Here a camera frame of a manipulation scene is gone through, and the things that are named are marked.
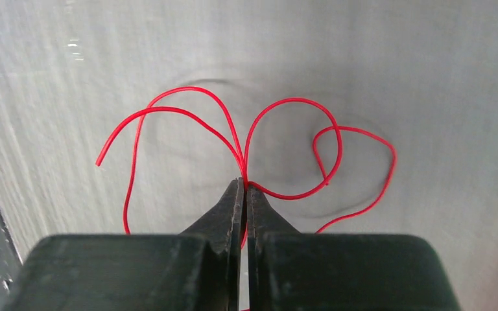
red wire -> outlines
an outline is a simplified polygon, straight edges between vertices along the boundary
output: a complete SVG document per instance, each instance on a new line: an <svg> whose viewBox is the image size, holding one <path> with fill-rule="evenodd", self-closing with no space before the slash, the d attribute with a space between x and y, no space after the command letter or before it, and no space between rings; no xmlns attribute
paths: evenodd
<svg viewBox="0 0 498 311"><path fill-rule="evenodd" d="M117 135L119 135L119 132L121 132L121 130L125 126L127 126L127 124L131 123L134 119L136 119L138 117L145 116L148 113L160 112L160 111L168 111L168 112L180 113L182 115L187 115L188 117L190 117L190 118L194 119L195 121L197 121L197 123L201 124L205 129L207 129L211 133L215 134L215 136L217 136L228 147L228 149L230 149L230 151L233 154L234 159L236 160L237 164L239 165L239 169L243 170L243 161L242 161L242 159L236 153L235 149L230 144L230 142L224 136L222 136L222 134L220 134L219 132L217 132L214 128L212 128L210 125L208 125L207 123L205 123L202 119L199 119L199 117L197 117L193 113L191 113L189 111L186 111L184 109L174 108L174 107L153 107L153 108L146 108L146 109L143 109L143 110L141 110L139 112L135 112L132 115L128 116L125 120L123 120L113 130L112 134L110 135L110 137L108 138L108 140L104 144L104 147L102 147L102 150L100 151L100 154L98 155L98 158L96 160L96 165L100 166L102 164L102 161L104 160L104 157L106 156L106 153L108 153L108 150L110 149L113 141L115 140L115 138L117 137ZM136 141L137 142L138 142L138 137L139 137L139 132L137 133L137 137L136 137ZM130 229L129 229L129 226L128 226L128 213L127 212L128 212L128 204L129 204L130 196L131 196L131 193L132 193L132 185L134 183L134 172L135 172L134 169L136 167L136 152L137 152L137 148L135 147L134 153L133 153L134 160L132 161L132 171L131 171L131 176L130 176L129 188L127 190L127 194L126 194L126 197L125 197L125 203L124 203L124 207L123 207L123 226L124 226L124 229L125 229L125 233L128 234L128 235L130 234Z"/></svg>
<svg viewBox="0 0 498 311"><path fill-rule="evenodd" d="M155 105L155 103L157 103L157 101L161 100L162 98L164 98L166 96L169 96L171 94L174 94L174 93L181 92L181 91L197 91L197 92L201 92L201 93L204 93L204 94L210 96L213 100L215 100L215 102L220 106L220 108L224 112L224 115L226 117L226 121L228 122L228 126L230 127L230 131L231 131L231 134L232 134L232 137L233 137L233 140L234 140L235 148L218 131L216 131L215 129L213 129L212 127L210 127L203 120L201 120L200 118L198 118L196 115L190 113L189 111L186 111L186 110L180 109L180 108L174 108L174 107L157 107L157 108L152 108L153 105ZM317 107L318 109L322 110L327 115L327 117L329 118L329 120L332 123L332 126L324 128L323 130L319 131L316 134L316 136L314 137L314 140L313 140L313 143L312 143L313 152L314 152L314 155L316 156L316 162L318 163L318 166L320 168L320 171L322 172L324 180L319 185L317 185L315 188L313 188L313 189L311 189L311 190L309 190L307 192L304 192L302 194L297 194L297 195L292 195L292 196L288 196L288 195L283 195L283 194L278 194L276 192L272 192L271 190L268 190L268 189L264 188L262 185L254 182L254 181L249 181L249 179L248 179L248 172L247 172L247 170L248 170L248 154L249 154L250 141L251 141L253 132L254 132L254 130L255 130L258 122L270 110L272 110L275 107L278 107L278 106L280 106L282 104L287 104L287 103L290 103L290 102L302 102L304 104L309 104L309 105L312 105L314 107ZM129 204L129 201L130 201L130 197L131 197L131 193L132 193L132 188L133 188L133 185L134 185L134 176L135 176L135 173L136 173L136 157L137 157L138 143L139 143L140 134L141 134L141 131L142 131L143 121L144 121L144 118L145 118L146 114L153 113L153 112L159 112L159 111L175 112L175 113L180 113L180 114L186 115L186 116L194 119L195 121L197 121L205 129L209 130L211 133L215 134L215 136L217 136L230 149L230 151L232 152L232 154L234 156L234 159L236 160L236 162L237 162L237 164L239 166L239 169L241 171L241 175L243 177L245 188L247 188L249 185L253 185L255 188L263 191L264 193L266 193L266 194L268 194L270 196L273 196L275 198L282 199L282 200L298 200L298 199L306 198L308 196L311 196L312 194L315 194L316 192L318 192L319 190L321 190L322 188L324 188L326 185L329 184L329 181L331 181L331 179L337 173L337 170L338 170L338 168L340 166L340 162L342 160L342 137L341 137L341 134L340 134L341 130L351 131L351 132L356 132L356 133L361 133L363 135L367 135L368 137L371 137L371 138L373 138L373 139L375 139L375 140L383 143L384 145L386 145L390 149L390 151L392 153L392 162L391 162L391 165L390 165L390 170L388 171L388 175L387 175L387 177L385 179L385 184L383 185L383 189L379 193L378 197L376 197L376 199L369 206L367 206L365 209L363 209L361 211L357 211L355 213L351 213L351 214L347 214L347 215L338 217L336 219L333 219L330 222L328 222L325 225L323 225L316 233L321 233L323 230L327 229L329 226L335 224L336 222L339 222L339 221L341 221L343 219L347 219L347 218L352 218L352 217L358 216L360 214L363 214L363 213L369 211L373 207L375 207L379 203L379 201L383 198L383 196L384 196L384 194L385 194L385 192L386 192L386 190L387 190L387 188L388 188L388 186L390 184L390 180L392 179L392 175L394 174L394 169L396 167L396 162L397 162L396 149L388 141L386 141L385 139L383 139L383 138L381 138L381 137L379 137L379 136L377 136L377 135L375 135L373 133L367 132L366 130L362 130L362 129L359 129L359 128L353 128L353 127L349 127L349 126L339 126L337 124L337 121L335 120L334 116L331 114L331 112L329 112L329 110L327 110L327 108L323 107L321 104L319 104L319 103L317 103L317 102L315 102L313 100L309 100L309 99L306 99L306 98L286 98L286 99L280 100L278 102L275 102L275 103L271 104L269 107L267 107L266 109L264 109L257 116L257 118L255 119L255 121L251 125L249 133L247 135L247 140L246 140L246 144L245 144L245 150L244 150L244 153L242 154L242 152L241 152L241 146L239 144L239 140L237 138L237 133L235 131L235 126L233 125L233 121L231 119L230 113L228 112L228 109L226 108L226 106L224 105L224 103L215 94L213 94L212 92L208 91L207 89L203 89L201 87L196 87L196 86L177 87L176 89L172 89L172 90L169 90L169 91L166 91L166 92L160 94L159 96L157 96L156 98L154 98L150 102L150 104L148 105L148 107L146 109L143 109L143 110L141 110L139 112L133 113L131 116L127 117L123 122L121 122L116 127L116 129L112 132L112 134L110 135L110 137L108 138L108 140L104 144L104 147L102 148L102 151L100 152L100 154L99 154L99 156L97 158L97 161L96 161L96 164L98 166L100 166L100 164L102 163L104 157L106 156L106 153L107 153L108 149L110 148L111 144L113 143L113 140L117 137L117 135L119 134L119 132L128 123L132 122L136 118L140 118L140 121L139 121L138 127L137 127L136 136L135 136L135 142L134 142L133 157L132 157L132 166L131 166L131 176L130 176L129 186L128 186L128 189L127 189L127 193L126 193L126 197L125 197L125 202L124 202L124 206L123 206L123 224L124 224L125 233L128 234L128 235L130 234L130 229L129 229L129 226L128 226L128 204ZM325 168L324 168L324 165L322 163L320 154L318 153L316 144L317 144L318 139L323 134L325 134L326 132L331 131L331 130L335 130L335 135L337 136L337 144L338 144L338 146L337 146L337 159L335 160L335 164L333 165L333 168L331 169L331 171L328 174L326 174ZM243 236L243 240L242 240L242 244L241 244L242 248L245 245L246 236L247 236L247 230L245 230L245 232L244 232L244 236Z"/></svg>
<svg viewBox="0 0 498 311"><path fill-rule="evenodd" d="M318 142L318 139L323 134L325 134L328 131L334 130L334 129L335 128L332 127L332 126L330 126L328 128L324 128L323 130L319 131L316 134L316 136L314 136L314 140L312 141L312 149L314 150L314 155L316 156L316 162L318 162L318 166L320 167L320 170L322 171L322 175L324 176L324 178L326 177L326 173L325 173L325 170L324 170L324 165L322 164L322 160L320 159L320 154L318 153L318 149L316 147L316 144ZM356 216L361 215L361 214L369 211L370 209L374 208L375 205L377 205L379 203L379 201L381 201L381 199L385 195L385 192L386 192L386 190L387 190L387 188L388 188L388 186L390 184L390 180L392 179L392 175L394 174L394 169L396 168L396 163L397 163L396 149L387 140L385 140L385 139L383 139L383 138L381 138L381 137L379 137L379 136L377 136L377 135L375 135L373 133L370 133L370 132L368 132L366 130L362 130L360 128L353 128L351 126L337 126L336 129L343 130L343 131L351 131L351 132L356 132L356 133L360 133L360 134L363 134L363 135L367 135L367 136L371 137L372 139L375 139L376 141L379 141L379 142L383 143L385 146L388 147L388 149L390 149L390 152L392 153L392 161L390 163L390 169L388 170L388 174L386 175L386 178L385 178L385 183L383 185L383 189L381 189L381 192L379 193L379 195L376 197L376 199L371 204L369 204L369 206L367 206L365 209L363 209L361 211L357 211L357 212L354 212L354 213L351 213L351 214L348 214L348 215L337 217L337 218L329 221L328 223L326 223L325 225L323 225L320 229L318 229L318 231L316 231L316 233L323 232L325 229L327 229L329 226L333 225L336 222L339 222L339 221L341 221L343 219L348 219L348 218L356 217Z"/></svg>

white surface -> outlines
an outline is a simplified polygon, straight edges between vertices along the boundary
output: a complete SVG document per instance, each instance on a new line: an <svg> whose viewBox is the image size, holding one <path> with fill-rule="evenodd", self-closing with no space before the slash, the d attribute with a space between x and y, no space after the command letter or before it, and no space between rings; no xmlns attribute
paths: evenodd
<svg viewBox="0 0 498 311"><path fill-rule="evenodd" d="M93 162L116 124L182 84L215 91L241 137L284 97L386 136L399 151L391 189L331 231L420 235L466 310L498 310L498 1L0 0L0 205L22 255L51 233L121 232L135 126L102 168ZM229 136L203 95L164 103ZM272 112L254 137L252 179L290 194L317 184L311 137L327 125L302 105ZM330 187L271 200L297 228L376 194L388 152L345 142ZM320 147L332 164L332 136ZM178 115L147 118L138 167L135 233L179 232L239 175L218 139Z"/></svg>

